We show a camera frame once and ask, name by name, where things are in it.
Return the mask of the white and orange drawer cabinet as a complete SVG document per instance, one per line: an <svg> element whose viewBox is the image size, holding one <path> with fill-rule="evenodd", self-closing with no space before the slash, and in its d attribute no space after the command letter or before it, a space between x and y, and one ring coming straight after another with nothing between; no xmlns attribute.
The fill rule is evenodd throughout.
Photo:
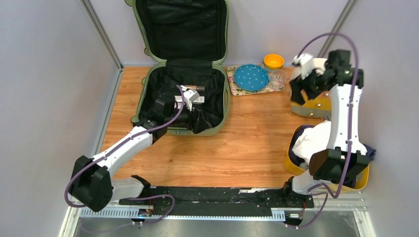
<svg viewBox="0 0 419 237"><path fill-rule="evenodd" d="M325 70L325 62L326 58L314 58L314 65L319 68L316 69L316 72L322 73ZM290 86L291 81L296 79L297 76L300 75L301 69L299 67L295 67L291 76L290 76ZM305 91L301 91L301 95L305 100L303 105L300 105L297 102L291 101L291 114L296 114L303 117L309 118L322 118L325 120L331 120L331 110L332 110L332 102L331 97L328 91L322 92L318 95L315 99L309 100L307 99L307 95Z"/></svg>

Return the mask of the brown cosmetic bottle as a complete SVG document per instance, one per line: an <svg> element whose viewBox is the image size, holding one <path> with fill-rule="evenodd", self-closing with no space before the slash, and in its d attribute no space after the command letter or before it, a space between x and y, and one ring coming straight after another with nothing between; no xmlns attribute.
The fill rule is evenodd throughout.
<svg viewBox="0 0 419 237"><path fill-rule="evenodd" d="M199 86L199 85L183 85L182 88L186 90L193 89L196 91L205 91L206 89L205 86Z"/></svg>

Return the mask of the white garment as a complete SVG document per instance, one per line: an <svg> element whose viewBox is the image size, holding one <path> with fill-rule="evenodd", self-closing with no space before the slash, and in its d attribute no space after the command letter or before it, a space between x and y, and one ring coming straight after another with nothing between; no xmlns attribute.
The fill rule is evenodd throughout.
<svg viewBox="0 0 419 237"><path fill-rule="evenodd" d="M296 166L302 163L309 164L314 153L325 150L330 138L331 125L331 121L325 120L316 126L299 126L289 147L291 162Z"/></svg>

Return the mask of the green hard-shell suitcase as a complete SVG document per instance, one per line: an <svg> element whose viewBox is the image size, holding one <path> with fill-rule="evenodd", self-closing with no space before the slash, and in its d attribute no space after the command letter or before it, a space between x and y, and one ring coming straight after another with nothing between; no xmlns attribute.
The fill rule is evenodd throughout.
<svg viewBox="0 0 419 237"><path fill-rule="evenodd" d="M134 124L158 97L179 95L180 85L205 86L202 111L212 128L194 134L169 127L171 135L214 136L229 111L227 56L229 6L225 0L128 0L142 34L146 55L156 61L143 79Z"/></svg>

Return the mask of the navy blue garment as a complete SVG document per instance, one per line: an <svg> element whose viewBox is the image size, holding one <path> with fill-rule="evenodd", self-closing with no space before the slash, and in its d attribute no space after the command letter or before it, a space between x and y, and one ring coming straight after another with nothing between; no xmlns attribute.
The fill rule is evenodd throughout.
<svg viewBox="0 0 419 237"><path fill-rule="evenodd" d="M370 160L370 161L374 160L374 158L375 158L375 154L376 154L376 150L375 150L374 148L372 148L372 147L370 147L370 146L366 145L366 144L362 144L362 145L363 145L363 148L361 149L361 153L362 153L362 155L367 156L367 157L369 158L369 160ZM307 169L307 168L308 168L308 164L303 163L303 164L301 164L301 165L300 165L300 167L302 167L302 168L306 168L306 169ZM348 177L346 177L346 178L345 178L345 182L343 183L343 185L344 185L344 184L352 184L352 182L353 182L354 180L349 181L349 178L348 178Z"/></svg>

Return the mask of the yellow plastic basin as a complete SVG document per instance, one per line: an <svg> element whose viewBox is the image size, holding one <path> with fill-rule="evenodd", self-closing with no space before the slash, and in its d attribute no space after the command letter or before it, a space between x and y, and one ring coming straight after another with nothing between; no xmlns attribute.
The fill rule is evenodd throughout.
<svg viewBox="0 0 419 237"><path fill-rule="evenodd" d="M297 139L303 134L304 130L307 128L313 128L313 125L301 125L299 126L293 133L293 136L290 140L289 147L286 153L286 158L284 160L284 167L287 171L292 173L295 176L298 176L306 171L306 168L300 167L301 164L305 163L304 159L298 157L294 154L292 151L292 148L294 147ZM369 172L370 172L370 166L368 165L358 176L357 178L352 182L352 184L344 184L342 187L341 192L355 192L360 191L368 183L369 179Z"/></svg>

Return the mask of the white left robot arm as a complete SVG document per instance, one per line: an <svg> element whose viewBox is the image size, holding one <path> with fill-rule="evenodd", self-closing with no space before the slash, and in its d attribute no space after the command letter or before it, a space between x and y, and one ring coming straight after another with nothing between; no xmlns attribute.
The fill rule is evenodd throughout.
<svg viewBox="0 0 419 237"><path fill-rule="evenodd" d="M151 198L148 183L137 175L126 179L113 177L140 151L163 137L170 126L186 128L194 133L210 127L202 112L203 102L189 99L157 99L133 129L110 148L92 157L81 156L74 165L72 177L65 188L65 200L72 207L88 207L98 212L108 203L133 199L144 205Z"/></svg>

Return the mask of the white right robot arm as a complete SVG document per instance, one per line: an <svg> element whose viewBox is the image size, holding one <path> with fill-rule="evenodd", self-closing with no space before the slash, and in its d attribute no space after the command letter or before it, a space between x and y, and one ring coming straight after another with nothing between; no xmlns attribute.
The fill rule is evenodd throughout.
<svg viewBox="0 0 419 237"><path fill-rule="evenodd" d="M331 131L326 147L314 153L308 170L288 181L282 192L286 206L296 206L302 195L324 187L337 197L352 190L358 175L369 167L359 140L358 112L364 88L364 71L351 65L349 50L333 50L327 58L300 53L293 59L296 69L290 81L291 101L304 105L328 92L331 100Z"/></svg>

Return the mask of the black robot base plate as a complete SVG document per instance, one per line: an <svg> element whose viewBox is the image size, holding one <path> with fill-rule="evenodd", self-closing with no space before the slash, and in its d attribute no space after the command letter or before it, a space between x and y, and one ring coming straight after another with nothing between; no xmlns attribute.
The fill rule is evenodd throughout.
<svg viewBox="0 0 419 237"><path fill-rule="evenodd" d="M163 215L172 207L172 216L203 217L267 217L273 208L314 207L311 197L284 197L282 189L267 188L154 186L147 188L141 197L153 199L122 199L119 204L152 207L154 215Z"/></svg>

